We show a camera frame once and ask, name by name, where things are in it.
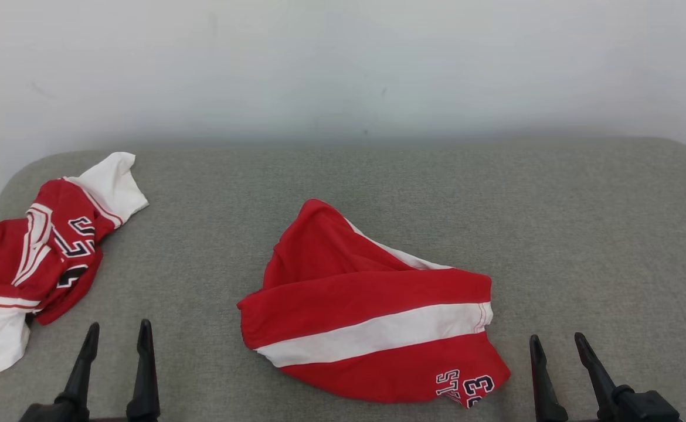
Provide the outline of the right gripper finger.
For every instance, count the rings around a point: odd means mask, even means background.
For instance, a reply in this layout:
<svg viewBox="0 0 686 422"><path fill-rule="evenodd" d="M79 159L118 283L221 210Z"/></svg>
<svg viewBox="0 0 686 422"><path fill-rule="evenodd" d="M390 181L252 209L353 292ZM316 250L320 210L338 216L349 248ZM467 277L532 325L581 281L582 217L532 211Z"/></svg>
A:
<svg viewBox="0 0 686 422"><path fill-rule="evenodd" d="M614 385L613 379L590 347L584 334L575 333L575 344L580 361L589 372L590 384L592 384L598 405L597 419L614 420L616 405L614 405L612 393L616 385Z"/></svg>
<svg viewBox="0 0 686 422"><path fill-rule="evenodd" d="M532 382L534 391L534 414L536 421L568 421L564 406L559 404L551 377L547 371L547 358L541 340L536 334L529 339Z"/></svg>

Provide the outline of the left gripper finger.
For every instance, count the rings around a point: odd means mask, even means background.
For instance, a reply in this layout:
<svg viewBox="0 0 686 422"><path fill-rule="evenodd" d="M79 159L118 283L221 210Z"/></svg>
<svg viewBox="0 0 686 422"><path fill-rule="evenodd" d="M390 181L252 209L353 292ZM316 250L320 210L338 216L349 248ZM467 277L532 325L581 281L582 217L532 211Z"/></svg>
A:
<svg viewBox="0 0 686 422"><path fill-rule="evenodd" d="M140 323L137 339L138 368L133 398L126 408L128 421L157 421L161 415L157 369L155 362L152 324L144 319Z"/></svg>
<svg viewBox="0 0 686 422"><path fill-rule="evenodd" d="M91 364L97 357L100 325L92 323L87 331L77 360L73 364L69 379L60 394L64 410L64 421L88 421L90 411L87 406Z"/></svg>

